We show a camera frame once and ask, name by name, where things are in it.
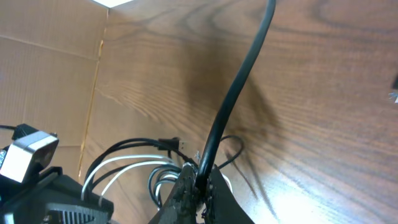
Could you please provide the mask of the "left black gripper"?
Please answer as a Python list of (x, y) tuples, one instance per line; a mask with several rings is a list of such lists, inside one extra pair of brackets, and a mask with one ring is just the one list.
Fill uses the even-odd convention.
[(63, 174), (61, 167), (50, 167), (25, 183), (1, 176), (1, 223), (85, 224), (109, 223), (114, 203), (91, 193), (81, 199), (82, 185)]

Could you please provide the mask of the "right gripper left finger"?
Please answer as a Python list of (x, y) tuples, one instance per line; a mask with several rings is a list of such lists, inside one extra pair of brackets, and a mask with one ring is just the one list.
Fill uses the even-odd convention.
[(195, 168), (186, 163), (165, 204), (149, 224), (196, 223), (197, 197), (195, 195)]

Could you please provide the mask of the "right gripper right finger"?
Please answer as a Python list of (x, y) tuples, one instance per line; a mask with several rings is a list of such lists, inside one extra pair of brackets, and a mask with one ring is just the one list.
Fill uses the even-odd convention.
[(205, 205), (205, 224), (254, 224), (235, 200), (217, 166), (214, 166), (208, 179)]

